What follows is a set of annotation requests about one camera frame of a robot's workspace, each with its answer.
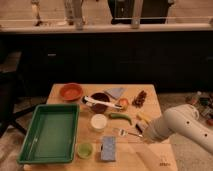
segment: green plastic tray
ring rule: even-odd
[[[79,106],[38,105],[18,157],[20,164],[73,160]]]

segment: blue sponge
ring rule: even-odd
[[[103,137],[101,160],[106,162],[115,161],[115,137],[112,136]]]

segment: wooden table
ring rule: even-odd
[[[63,84],[54,84],[47,100],[48,104],[68,103],[61,100],[59,90]],[[108,120],[107,127],[103,132],[95,132],[91,129],[90,119],[93,116],[91,109],[82,104],[81,100],[78,120],[76,146],[82,142],[90,142],[93,145],[93,154],[89,159],[80,159],[76,154],[74,160],[69,164],[43,164],[24,165],[24,170],[73,170],[73,171],[137,171],[137,170],[177,170],[176,161],[169,140],[162,143],[145,144],[140,138],[131,135],[119,137],[113,128],[124,128],[125,130],[137,133],[135,123],[138,122],[137,114],[145,113],[152,119],[161,115],[155,88],[150,84],[82,84],[84,95],[92,95],[96,92],[115,87],[125,88],[122,97],[128,98],[131,103],[141,90],[147,92],[147,97],[142,108],[135,108],[130,105],[127,111],[133,121],[133,126],[125,120]],[[117,112],[108,108],[105,114]],[[116,162],[100,161],[100,147],[103,136],[116,136]]]

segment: orange bowl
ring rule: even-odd
[[[77,100],[83,95],[83,90],[81,86],[77,83],[65,84],[60,89],[60,96],[63,100]]]

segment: chair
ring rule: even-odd
[[[4,62],[2,56],[7,56],[5,47],[0,42],[0,61]],[[36,106],[31,106],[22,111],[13,113],[16,100],[16,87],[18,85],[16,72],[3,72],[0,70],[0,138],[9,125],[17,128],[21,133],[26,134],[26,130],[16,122],[16,119],[33,111]]]
[[[111,24],[131,24],[134,0],[108,0],[108,5],[112,15]],[[165,23],[171,5],[168,0],[144,0],[140,23]]]

